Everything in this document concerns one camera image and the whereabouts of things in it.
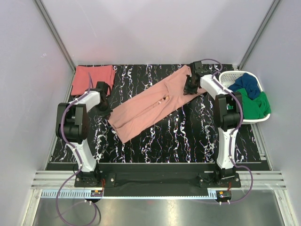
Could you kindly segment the pink t shirt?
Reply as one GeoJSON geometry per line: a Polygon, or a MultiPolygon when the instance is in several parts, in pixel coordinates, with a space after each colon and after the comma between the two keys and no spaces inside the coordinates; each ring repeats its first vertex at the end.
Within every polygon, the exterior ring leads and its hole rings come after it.
{"type": "Polygon", "coordinates": [[[185,65],[113,109],[108,122],[123,144],[206,92],[197,88],[196,94],[184,95],[189,74],[190,68],[185,65]]]}

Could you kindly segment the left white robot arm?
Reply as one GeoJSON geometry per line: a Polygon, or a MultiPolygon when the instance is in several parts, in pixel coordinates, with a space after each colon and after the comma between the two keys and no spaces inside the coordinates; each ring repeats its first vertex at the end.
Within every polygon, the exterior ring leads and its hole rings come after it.
{"type": "Polygon", "coordinates": [[[72,150],[79,165],[79,171],[87,173],[85,181],[91,186],[99,185],[102,175],[95,171],[96,160],[92,156],[87,141],[88,112],[97,108],[102,118],[109,119],[112,110],[107,99],[108,92],[111,92],[111,87],[99,81],[94,89],[89,87],[82,96],[68,103],[60,103],[57,107],[56,136],[72,150]]]}

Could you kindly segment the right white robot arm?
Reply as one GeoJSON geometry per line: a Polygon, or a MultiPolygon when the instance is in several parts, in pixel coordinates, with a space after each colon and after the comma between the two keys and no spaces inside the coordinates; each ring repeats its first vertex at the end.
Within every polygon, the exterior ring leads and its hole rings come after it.
{"type": "Polygon", "coordinates": [[[219,152],[216,164],[219,172],[214,174],[214,182],[225,186],[230,182],[230,175],[225,170],[235,167],[233,154],[238,128],[243,121],[242,96],[223,86],[215,74],[203,69],[201,61],[189,64],[191,73],[187,75],[183,94],[197,94],[198,89],[205,91],[215,100],[214,123],[219,131],[219,152]]]}

